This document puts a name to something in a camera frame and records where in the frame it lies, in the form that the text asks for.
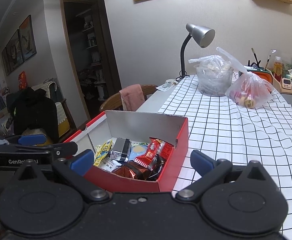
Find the tied plastic bag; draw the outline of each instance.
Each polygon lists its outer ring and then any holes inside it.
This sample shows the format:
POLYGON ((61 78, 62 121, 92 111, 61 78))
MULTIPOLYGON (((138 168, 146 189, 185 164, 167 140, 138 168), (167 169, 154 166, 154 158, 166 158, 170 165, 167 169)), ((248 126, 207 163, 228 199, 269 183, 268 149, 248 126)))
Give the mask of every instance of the tied plastic bag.
POLYGON ((211 55, 190 59, 189 63, 200 62, 194 66, 198 77, 198 90, 204 95, 221 97, 231 86, 233 70, 243 73, 247 73, 247 70, 236 58, 222 48, 217 47, 216 50, 229 60, 224 60, 219 55, 211 55))
POLYGON ((226 91, 226 95, 237 105, 247 108, 262 107, 273 97, 274 87, 253 72, 242 74, 226 91))

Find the blue gripper pad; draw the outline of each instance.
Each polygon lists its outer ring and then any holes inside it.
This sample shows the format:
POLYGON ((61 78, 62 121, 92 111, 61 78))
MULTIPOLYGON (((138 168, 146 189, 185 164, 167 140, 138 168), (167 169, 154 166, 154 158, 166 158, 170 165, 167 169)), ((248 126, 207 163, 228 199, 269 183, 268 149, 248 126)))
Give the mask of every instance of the blue gripper pad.
POLYGON ((46 142, 46 136, 43 134, 22 135, 18 139, 18 143, 21 145, 36 145, 46 142))
POLYGON ((190 154, 190 165, 201 176, 204 176, 216 167, 217 162, 206 154, 203 154, 201 151, 193 150, 190 154))
POLYGON ((94 165, 94 152, 92 150, 84 150, 74 158, 76 159, 71 162, 70 169, 80 176, 84 176, 94 165))

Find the doorway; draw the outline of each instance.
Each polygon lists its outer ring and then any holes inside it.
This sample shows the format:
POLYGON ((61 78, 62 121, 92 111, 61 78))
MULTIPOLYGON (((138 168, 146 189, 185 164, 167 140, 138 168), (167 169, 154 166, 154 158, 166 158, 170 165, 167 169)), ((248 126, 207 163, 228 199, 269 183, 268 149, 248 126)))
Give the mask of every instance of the doorway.
POLYGON ((60 0, 73 74, 91 119, 102 103, 121 89, 105 12, 95 0, 60 0))

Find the paintbrush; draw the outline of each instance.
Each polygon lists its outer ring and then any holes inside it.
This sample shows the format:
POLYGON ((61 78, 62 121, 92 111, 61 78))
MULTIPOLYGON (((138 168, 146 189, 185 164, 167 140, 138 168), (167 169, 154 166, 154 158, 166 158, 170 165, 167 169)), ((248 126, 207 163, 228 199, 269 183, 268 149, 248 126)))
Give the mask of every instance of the paintbrush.
POLYGON ((267 63, 266 63, 266 66, 265 66, 265 68, 264 68, 264 71, 265 71, 266 68, 267 68, 267 65, 268 65, 269 59, 270 59, 270 55, 268 56, 267 63))
POLYGON ((257 59, 256 53, 255 53, 255 51, 254 51, 254 49, 253 49, 253 48, 252 48, 252 52, 253 52, 253 54, 254 54, 254 57, 255 57, 255 59, 256 59, 257 66, 259 66, 259 64, 258 64, 258 59, 257 59))

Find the grid pattern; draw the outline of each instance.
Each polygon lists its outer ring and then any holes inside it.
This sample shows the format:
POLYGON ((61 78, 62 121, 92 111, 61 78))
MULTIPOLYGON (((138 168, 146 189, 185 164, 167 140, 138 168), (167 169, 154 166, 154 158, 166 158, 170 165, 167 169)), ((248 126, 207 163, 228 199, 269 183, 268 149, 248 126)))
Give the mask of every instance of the grid pattern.
POLYGON ((183 79, 159 113, 188 117, 189 150, 173 195, 200 179, 190 165, 190 153, 199 149, 233 164, 260 161, 288 202, 281 233, 292 240, 292 108, 275 90, 262 108, 247 109, 227 96, 210 97, 198 90, 197 76, 183 79))

